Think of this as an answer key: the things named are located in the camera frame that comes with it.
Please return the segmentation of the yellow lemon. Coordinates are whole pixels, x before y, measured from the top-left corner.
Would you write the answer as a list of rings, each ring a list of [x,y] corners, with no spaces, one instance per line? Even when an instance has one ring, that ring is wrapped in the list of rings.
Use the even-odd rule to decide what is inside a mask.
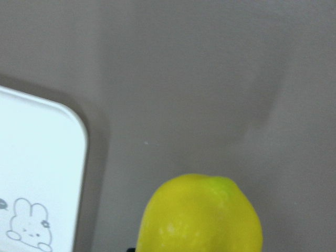
[[[250,200],[220,176],[185,174],[162,184],[141,220],[136,251],[262,251]]]

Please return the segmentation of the white rabbit tray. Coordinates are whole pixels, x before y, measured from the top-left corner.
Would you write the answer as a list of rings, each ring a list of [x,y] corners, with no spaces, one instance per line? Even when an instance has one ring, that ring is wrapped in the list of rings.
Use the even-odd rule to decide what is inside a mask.
[[[70,108],[1,87],[1,251],[73,251],[87,148]]]

